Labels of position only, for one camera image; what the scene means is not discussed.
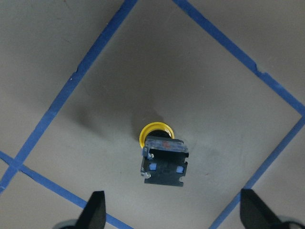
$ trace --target floor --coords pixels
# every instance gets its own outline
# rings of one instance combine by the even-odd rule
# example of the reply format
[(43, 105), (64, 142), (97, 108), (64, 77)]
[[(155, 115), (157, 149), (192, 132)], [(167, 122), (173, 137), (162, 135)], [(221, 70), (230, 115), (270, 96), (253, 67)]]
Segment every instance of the floor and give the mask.
[[(242, 187), (305, 223), (304, 1), (0, 8), (1, 228), (58, 229), (104, 190), (107, 229), (242, 229)], [(140, 176), (154, 121), (189, 148), (183, 187)]]

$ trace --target black object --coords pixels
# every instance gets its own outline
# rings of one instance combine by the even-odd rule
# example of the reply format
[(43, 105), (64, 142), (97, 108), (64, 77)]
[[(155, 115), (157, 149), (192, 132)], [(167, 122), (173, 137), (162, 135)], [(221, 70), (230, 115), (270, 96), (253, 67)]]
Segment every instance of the black object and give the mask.
[(246, 229), (305, 229), (297, 222), (282, 222), (252, 189), (241, 190), (240, 219)]
[(189, 156), (184, 142), (171, 139), (165, 131), (151, 132), (145, 139), (142, 151), (141, 175), (145, 183), (183, 186), (180, 181), (185, 176)]
[(106, 223), (104, 191), (93, 192), (75, 226), (61, 229), (103, 229)]

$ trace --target yellow ring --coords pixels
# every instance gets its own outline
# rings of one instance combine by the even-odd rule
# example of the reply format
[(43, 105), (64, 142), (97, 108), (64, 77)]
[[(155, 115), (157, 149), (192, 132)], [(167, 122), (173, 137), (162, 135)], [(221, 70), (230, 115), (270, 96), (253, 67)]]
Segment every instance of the yellow ring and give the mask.
[(151, 131), (155, 131), (155, 130), (163, 130), (167, 132), (171, 138), (175, 138), (173, 134), (173, 130), (170, 128), (169, 125), (161, 122), (149, 123), (146, 127), (143, 128), (143, 130), (140, 133), (139, 142), (141, 148), (145, 146), (145, 139), (148, 136), (148, 134)]

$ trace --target yellow and black round object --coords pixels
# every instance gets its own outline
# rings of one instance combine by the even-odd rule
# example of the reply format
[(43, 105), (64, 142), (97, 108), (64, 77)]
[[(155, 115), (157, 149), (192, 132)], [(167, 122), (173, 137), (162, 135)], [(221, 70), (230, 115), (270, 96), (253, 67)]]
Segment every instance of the yellow and black round object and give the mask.
[(173, 134), (173, 130), (170, 128), (169, 125), (161, 122), (155, 122), (155, 123), (149, 123), (146, 127), (143, 128), (143, 130), (140, 133), (140, 146), (143, 148), (145, 146), (145, 139), (147, 136), (150, 135), (151, 132), (154, 131), (164, 131), (168, 134), (168, 136), (172, 139), (175, 138)]

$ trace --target gray floor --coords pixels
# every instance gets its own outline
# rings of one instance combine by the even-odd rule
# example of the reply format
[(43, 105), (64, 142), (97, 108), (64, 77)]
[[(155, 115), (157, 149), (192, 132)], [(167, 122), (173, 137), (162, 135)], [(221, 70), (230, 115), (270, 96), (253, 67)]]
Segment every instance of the gray floor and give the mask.
[[(122, 2), (0, 3), (0, 151), (16, 156)], [(305, 103), (304, 1), (190, 3)], [(133, 228), (208, 228), (300, 118), (172, 1), (139, 1), (25, 165), (84, 200), (105, 190), (107, 212)], [(189, 147), (183, 188), (140, 176), (137, 138), (152, 121)], [(304, 134), (254, 186), (300, 220)], [(0, 161), (1, 176), (6, 168)], [(8, 229), (52, 228), (81, 212), (21, 173), (0, 209)], [(238, 223), (236, 208), (220, 228)]]

